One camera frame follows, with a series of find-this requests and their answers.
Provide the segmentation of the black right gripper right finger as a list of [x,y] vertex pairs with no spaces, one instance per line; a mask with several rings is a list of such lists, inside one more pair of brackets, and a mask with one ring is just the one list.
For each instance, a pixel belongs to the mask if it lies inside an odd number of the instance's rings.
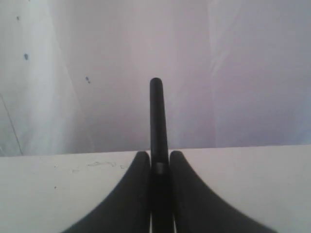
[[192,169],[184,154],[170,154],[174,216],[179,233],[272,233],[220,198]]

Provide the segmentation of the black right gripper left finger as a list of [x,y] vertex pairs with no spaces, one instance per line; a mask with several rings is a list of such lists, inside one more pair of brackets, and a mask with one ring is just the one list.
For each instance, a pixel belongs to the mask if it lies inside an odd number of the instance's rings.
[[148,233],[150,231],[150,158],[135,155],[130,167],[112,192],[66,233]]

